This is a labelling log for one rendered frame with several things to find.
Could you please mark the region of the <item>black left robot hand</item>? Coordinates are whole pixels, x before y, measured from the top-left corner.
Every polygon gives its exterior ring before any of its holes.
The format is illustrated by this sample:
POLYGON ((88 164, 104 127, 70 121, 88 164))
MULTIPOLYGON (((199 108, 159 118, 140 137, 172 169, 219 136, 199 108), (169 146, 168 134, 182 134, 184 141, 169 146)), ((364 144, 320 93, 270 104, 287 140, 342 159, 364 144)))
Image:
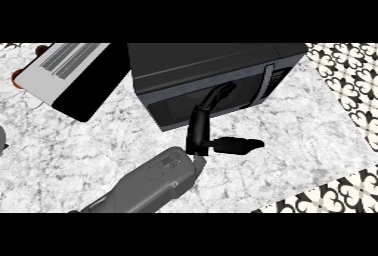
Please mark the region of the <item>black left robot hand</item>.
POLYGON ((264 142, 258 139, 221 137, 209 140, 209 112, 234 88, 233 82, 215 86, 202 102, 193 107, 185 135, 188 155, 206 156, 208 148, 212 148, 215 153, 246 155, 253 149, 264 147, 264 142))

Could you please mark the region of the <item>grey rounded object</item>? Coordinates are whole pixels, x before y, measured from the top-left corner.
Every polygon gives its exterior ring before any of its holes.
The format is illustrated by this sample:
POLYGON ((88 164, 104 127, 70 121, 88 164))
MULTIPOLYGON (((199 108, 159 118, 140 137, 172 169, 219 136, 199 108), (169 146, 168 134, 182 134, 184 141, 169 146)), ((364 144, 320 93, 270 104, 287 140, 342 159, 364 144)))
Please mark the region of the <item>grey rounded object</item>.
POLYGON ((5 132, 2 127, 0 126, 0 156, 2 154, 2 150, 7 148, 5 144, 5 132))

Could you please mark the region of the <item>dark grey microwave door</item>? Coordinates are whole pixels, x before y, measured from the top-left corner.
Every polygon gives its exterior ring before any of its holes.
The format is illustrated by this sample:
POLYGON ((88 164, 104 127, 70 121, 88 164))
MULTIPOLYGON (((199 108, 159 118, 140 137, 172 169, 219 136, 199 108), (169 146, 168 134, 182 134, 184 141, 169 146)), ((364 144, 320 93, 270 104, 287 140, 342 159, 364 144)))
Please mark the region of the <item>dark grey microwave door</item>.
POLYGON ((140 94, 138 100, 162 131, 175 129, 188 123, 193 107, 202 102, 212 88, 231 82, 236 88, 218 102, 210 116, 237 111, 265 89, 264 79, 270 78, 274 64, 258 65, 184 83, 175 87, 140 94))

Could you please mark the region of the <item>silver and black appliance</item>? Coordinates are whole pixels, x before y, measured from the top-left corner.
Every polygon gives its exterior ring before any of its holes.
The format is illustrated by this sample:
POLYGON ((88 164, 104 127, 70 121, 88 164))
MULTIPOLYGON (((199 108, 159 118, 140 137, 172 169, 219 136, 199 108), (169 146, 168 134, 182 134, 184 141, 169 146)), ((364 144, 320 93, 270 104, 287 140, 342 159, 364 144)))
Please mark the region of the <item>silver and black appliance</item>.
POLYGON ((53 43, 14 82, 54 110, 86 122, 129 70, 125 43, 53 43))

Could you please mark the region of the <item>dark grey microwave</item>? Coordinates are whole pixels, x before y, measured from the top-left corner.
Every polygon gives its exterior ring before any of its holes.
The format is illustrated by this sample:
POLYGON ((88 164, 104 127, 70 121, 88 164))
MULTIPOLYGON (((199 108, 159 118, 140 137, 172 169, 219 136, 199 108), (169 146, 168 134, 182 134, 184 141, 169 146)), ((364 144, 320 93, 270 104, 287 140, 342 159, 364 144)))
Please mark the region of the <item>dark grey microwave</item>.
POLYGON ((305 53, 302 43, 131 43, 134 93, 138 97, 243 68, 274 64, 265 89, 240 110, 264 102, 305 53))

